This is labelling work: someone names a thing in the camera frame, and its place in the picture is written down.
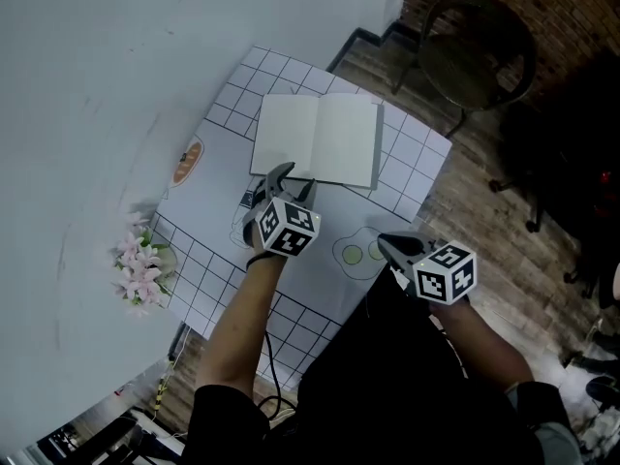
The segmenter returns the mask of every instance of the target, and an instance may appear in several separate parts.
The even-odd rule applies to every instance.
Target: skin
[[[263,247],[256,226],[253,241],[257,243],[255,252],[261,253]],[[286,260],[277,256],[250,265],[202,352],[197,388],[229,386],[252,398],[269,307]],[[468,373],[499,390],[534,380],[521,353],[493,331],[469,303],[431,305],[431,311],[446,330]]]

